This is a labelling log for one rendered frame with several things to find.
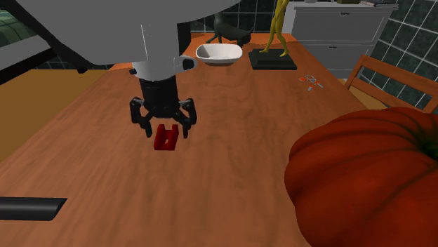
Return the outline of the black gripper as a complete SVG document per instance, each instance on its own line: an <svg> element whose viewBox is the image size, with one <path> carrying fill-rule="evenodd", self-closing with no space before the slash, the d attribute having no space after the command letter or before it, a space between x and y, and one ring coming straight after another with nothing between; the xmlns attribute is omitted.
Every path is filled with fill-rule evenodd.
<svg viewBox="0 0 438 247"><path fill-rule="evenodd" d="M171 76L158 81L139 79L139 82L143 100L134 97L129 103L132 123L138 124L150 138L152 136L150 119L153 116L173 118L182 125L182 134L186 139L189 130L197 122L197 112L192 98L179 101L176 77ZM140 112L142 106L149 112L145 116Z"/></svg>

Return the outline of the red notched block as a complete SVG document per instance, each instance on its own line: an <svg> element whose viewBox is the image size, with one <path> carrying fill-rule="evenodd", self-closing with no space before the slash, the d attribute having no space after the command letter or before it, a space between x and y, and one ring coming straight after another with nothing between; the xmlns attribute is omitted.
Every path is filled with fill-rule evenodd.
<svg viewBox="0 0 438 247"><path fill-rule="evenodd" d="M154 139L154 150L174 151L179 136L177 124L173 124L170 129L166 129L164 124L159 124Z"/></svg>

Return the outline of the wooden table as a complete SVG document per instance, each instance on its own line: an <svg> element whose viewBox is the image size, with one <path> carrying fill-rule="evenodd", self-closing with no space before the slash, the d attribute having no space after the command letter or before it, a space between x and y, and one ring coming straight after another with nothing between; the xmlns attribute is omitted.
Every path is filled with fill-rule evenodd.
<svg viewBox="0 0 438 247"><path fill-rule="evenodd" d="M199 63L178 75L198 121L174 151L131 123L110 71L0 163L0 195L64 197L49 222L0 221L0 247L307 247L284 188L291 145L363 104L303 46L295 71ZM312 75L324 88L308 91Z"/></svg>

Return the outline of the white bowl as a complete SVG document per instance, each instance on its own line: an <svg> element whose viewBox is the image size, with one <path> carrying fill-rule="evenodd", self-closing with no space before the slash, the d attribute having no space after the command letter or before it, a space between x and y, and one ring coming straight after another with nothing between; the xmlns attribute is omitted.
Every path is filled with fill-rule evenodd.
<svg viewBox="0 0 438 247"><path fill-rule="evenodd" d="M231 65L242 57L243 50L236 44L202 44L195 54L207 65Z"/></svg>

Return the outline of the dark cat figure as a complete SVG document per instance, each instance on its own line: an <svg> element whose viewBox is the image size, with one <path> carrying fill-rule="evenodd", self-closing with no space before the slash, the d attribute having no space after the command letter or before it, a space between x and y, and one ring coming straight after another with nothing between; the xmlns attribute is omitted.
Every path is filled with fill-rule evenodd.
<svg viewBox="0 0 438 247"><path fill-rule="evenodd" d="M223 13L218 12L214 14L213 28L214 35L206 41L207 44L211 43L214 39L218 39L218 42L221 44L224 37L227 40L236 41L237 45L242 48L250 42L251 34L255 27L252 26L250 30L239 29L226 22Z"/></svg>

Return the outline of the yellow figure on black base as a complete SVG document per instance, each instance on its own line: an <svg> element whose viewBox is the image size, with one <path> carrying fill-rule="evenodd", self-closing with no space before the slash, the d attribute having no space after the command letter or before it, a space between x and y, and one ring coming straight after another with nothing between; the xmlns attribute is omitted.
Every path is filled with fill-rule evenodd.
<svg viewBox="0 0 438 247"><path fill-rule="evenodd" d="M297 70L297 65L289 55L287 42L282 35L286 7L290 0L276 0L274 15L270 24L270 34L263 49L253 49L248 53L253 69L257 70ZM271 49L274 38L283 49Z"/></svg>

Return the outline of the small orange and white scissors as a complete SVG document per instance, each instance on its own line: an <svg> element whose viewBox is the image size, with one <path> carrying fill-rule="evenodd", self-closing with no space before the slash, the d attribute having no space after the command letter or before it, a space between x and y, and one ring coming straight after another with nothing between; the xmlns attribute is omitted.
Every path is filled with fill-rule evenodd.
<svg viewBox="0 0 438 247"><path fill-rule="evenodd" d="M311 91L314 88L324 88L324 86L315 79L312 75L305 75L299 78L299 81L309 83L307 90Z"/></svg>

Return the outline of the black cylinder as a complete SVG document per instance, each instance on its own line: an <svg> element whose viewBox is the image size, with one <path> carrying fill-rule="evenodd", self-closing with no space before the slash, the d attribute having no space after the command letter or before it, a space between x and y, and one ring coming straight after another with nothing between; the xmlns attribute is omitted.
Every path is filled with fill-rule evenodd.
<svg viewBox="0 0 438 247"><path fill-rule="evenodd" d="M0 220L51 221L67 198L0 196Z"/></svg>

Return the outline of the grey chest of drawers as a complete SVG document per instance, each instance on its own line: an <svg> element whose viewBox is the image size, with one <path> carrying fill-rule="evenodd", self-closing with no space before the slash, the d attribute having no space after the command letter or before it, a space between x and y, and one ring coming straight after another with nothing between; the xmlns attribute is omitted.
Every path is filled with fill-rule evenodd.
<svg viewBox="0 0 438 247"><path fill-rule="evenodd" d="M351 74L361 55L373 52L397 4L291 1L282 32L292 35L338 79Z"/></svg>

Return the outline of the large red tomato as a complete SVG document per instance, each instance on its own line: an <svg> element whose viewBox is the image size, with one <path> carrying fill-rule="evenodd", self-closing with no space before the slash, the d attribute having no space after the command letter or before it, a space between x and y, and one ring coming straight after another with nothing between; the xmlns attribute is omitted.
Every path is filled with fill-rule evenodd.
<svg viewBox="0 0 438 247"><path fill-rule="evenodd" d="M438 247L438 115L340 116L294 143L284 184L311 247Z"/></svg>

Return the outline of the wooden chair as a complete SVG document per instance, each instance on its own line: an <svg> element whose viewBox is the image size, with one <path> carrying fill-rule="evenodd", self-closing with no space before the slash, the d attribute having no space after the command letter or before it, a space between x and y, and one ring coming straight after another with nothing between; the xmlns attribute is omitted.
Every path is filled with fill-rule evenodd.
<svg viewBox="0 0 438 247"><path fill-rule="evenodd" d="M426 95L430 95L430 101L421 110L421 112L431 114L436 110L436 108L438 108L438 82L418 76L417 74L395 67L394 65L389 65L367 55L362 55L360 57L358 63L352 70L351 75L345 82L345 87L347 90L353 86L358 91L361 91L362 93L365 93L366 95L390 107L408 107L412 109L418 109L413 105L410 105L409 103L404 102L403 100L400 100L399 98L396 98L395 96L390 95L389 93L386 93L385 91L361 80L358 74L362 67L371 69L374 72L382 74L390 79L394 79L401 84L421 91Z"/></svg>

